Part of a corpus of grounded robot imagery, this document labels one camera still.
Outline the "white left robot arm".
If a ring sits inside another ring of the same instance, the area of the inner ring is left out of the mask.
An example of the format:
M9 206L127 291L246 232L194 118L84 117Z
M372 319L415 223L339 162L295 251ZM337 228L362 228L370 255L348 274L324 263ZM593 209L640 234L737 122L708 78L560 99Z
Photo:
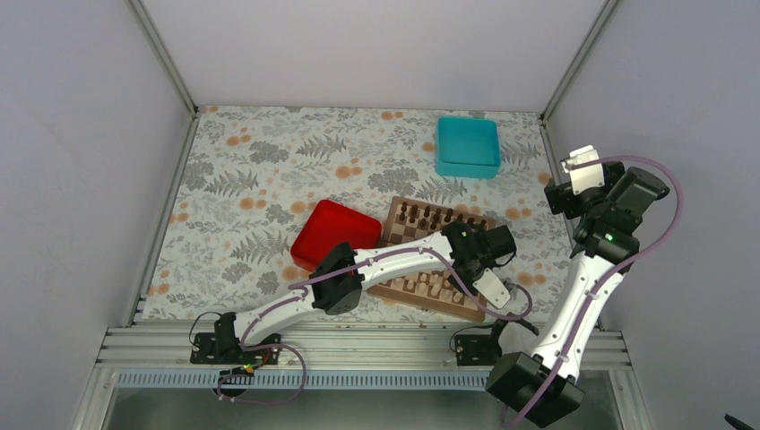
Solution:
M508 227L486 229L455 221L422 238L377 249L336 245L308 279L288 293L245 312L219 314L210 332L189 333L194 365L274 364L284 349L278 332L307 317L354 310L375 285L428 271L446 271L455 289L474 303L505 305L507 288L494 273L516 244Z

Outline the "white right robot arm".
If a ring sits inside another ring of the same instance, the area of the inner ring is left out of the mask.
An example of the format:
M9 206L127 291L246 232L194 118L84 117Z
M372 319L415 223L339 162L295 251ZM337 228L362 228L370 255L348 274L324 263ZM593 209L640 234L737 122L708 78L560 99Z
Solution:
M583 353L601 310L634 262L654 249L642 247L635 231L643 215L665 198L669 186L642 167L643 159L626 158L572 162L563 167L570 179L549 181L544 188L553 214L578 224L562 294L534 344L520 350L510 331L490 335L485 344L495 363L485 390L515 411L502 426L512 429L523 420L539 428L576 411L584 393L577 380Z

